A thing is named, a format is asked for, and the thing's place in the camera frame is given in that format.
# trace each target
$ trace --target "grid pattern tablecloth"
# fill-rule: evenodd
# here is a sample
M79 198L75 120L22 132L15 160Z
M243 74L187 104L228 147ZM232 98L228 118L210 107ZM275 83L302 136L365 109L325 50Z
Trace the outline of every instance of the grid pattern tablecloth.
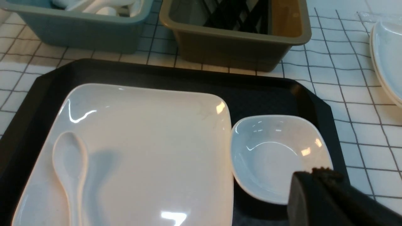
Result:
M0 137L38 76L80 58L297 80L332 108L351 184L402 214L402 109L386 96L371 64L373 23L357 13L310 10L311 41L293 47L270 73L182 60L155 0L139 50L131 55L49 46L17 15L0 26Z

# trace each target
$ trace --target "small bowl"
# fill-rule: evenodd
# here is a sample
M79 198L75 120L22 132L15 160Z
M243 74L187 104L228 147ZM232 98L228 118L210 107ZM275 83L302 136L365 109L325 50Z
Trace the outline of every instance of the small bowl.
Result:
M290 115L243 118L232 129L233 174L252 197L287 205L293 172L333 169L317 128Z

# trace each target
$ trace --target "bin rim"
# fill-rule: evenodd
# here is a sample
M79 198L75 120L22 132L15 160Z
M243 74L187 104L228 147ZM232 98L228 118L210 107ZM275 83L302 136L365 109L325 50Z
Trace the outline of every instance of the bin rim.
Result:
M82 19L85 21L92 21L92 22L132 24L132 23L140 23L148 17L148 15L151 12L153 2L154 0L144 0L140 12L134 17L105 16L93 13L71 12L59 9L43 8L39 6L14 4L8 2L7 0L0 0L0 8L6 11L16 13L41 14L46 16Z
M311 25L306 0L298 0L300 11L305 12L301 13L302 33L298 37L256 34L179 23L173 21L169 16L172 1L173 0L163 0L162 7L159 13L159 19L165 27L173 31L178 30L181 32L194 33L198 35L208 35L213 37L237 39L243 41L271 42L284 45L304 45L311 39Z

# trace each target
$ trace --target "square plate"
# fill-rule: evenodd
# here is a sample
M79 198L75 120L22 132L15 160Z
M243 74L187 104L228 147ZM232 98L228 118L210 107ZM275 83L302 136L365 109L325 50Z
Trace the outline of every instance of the square plate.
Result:
M88 147L84 225L232 224L231 122L211 94L85 84L65 99L12 225L68 226L54 142L73 131Z

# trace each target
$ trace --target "plastic bin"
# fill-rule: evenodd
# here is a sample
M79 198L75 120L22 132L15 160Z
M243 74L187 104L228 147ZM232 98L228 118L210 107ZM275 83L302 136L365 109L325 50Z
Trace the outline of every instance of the plastic bin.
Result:
M134 17L67 12L52 8L51 0L0 0L0 7L16 12L44 43L133 53L152 3L142 0Z
M203 27L203 0L164 0L160 20L173 30L180 56L188 61L272 71L293 45L311 38L306 0L271 0L271 35ZM215 0L205 0L209 9Z

